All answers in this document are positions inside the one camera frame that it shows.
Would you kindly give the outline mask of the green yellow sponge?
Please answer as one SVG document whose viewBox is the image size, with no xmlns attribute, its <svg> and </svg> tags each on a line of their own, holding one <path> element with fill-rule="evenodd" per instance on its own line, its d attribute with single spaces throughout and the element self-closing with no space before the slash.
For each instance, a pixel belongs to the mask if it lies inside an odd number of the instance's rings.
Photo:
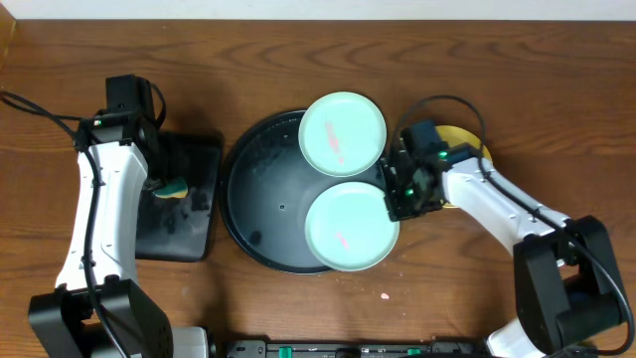
<svg viewBox="0 0 636 358">
<path fill-rule="evenodd" d="M 183 177 L 177 177 L 165 186 L 153 191 L 153 195 L 160 199 L 183 199 L 188 193 L 189 188 Z"/>
</svg>

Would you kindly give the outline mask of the yellow plate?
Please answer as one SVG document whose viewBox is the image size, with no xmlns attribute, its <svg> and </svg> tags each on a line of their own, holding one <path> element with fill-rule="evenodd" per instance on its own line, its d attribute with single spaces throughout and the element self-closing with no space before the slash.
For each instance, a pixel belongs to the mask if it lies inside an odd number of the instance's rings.
<svg viewBox="0 0 636 358">
<path fill-rule="evenodd" d="M 464 129 L 458 126 L 453 126 L 453 125 L 436 125 L 435 129 L 440 139 L 442 141 L 445 141 L 448 144 L 448 146 L 451 148 L 463 143 L 467 143 L 478 150 L 480 148 L 481 139 L 479 139 L 477 135 L 473 134 L 467 129 Z M 485 145 L 483 148 L 483 156 L 484 158 L 492 162 L 493 160 L 492 155 L 489 149 Z M 441 165 L 440 166 L 441 169 L 439 170 L 445 169 L 448 166 L 447 164 L 443 164 L 442 162 L 439 162 L 438 164 Z M 446 199 L 444 199 L 443 201 L 440 201 L 440 203 L 442 203 L 442 209 L 457 209 L 458 208 L 457 206 L 452 205 Z"/>
</svg>

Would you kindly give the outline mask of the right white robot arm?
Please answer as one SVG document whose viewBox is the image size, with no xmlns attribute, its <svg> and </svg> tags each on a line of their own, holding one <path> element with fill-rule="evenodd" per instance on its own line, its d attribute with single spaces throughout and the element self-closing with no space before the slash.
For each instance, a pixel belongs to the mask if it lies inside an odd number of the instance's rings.
<svg viewBox="0 0 636 358">
<path fill-rule="evenodd" d="M 491 333 L 494 357 L 599 357 L 625 353 L 635 315 L 604 225 L 545 207 L 469 144 L 433 142 L 382 158 L 394 221 L 455 206 L 512 256 L 516 317 Z"/>
</svg>

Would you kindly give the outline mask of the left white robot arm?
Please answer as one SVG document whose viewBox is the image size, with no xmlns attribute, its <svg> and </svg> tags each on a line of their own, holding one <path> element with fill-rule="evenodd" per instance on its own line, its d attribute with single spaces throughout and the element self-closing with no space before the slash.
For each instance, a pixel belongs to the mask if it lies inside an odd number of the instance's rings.
<svg viewBox="0 0 636 358">
<path fill-rule="evenodd" d="M 157 127 L 134 112 L 80 122 L 79 201 L 55 289 L 32 297 L 29 323 L 51 357 L 207 357 L 198 326 L 173 327 L 140 288 L 135 262 L 138 206 Z"/>
</svg>

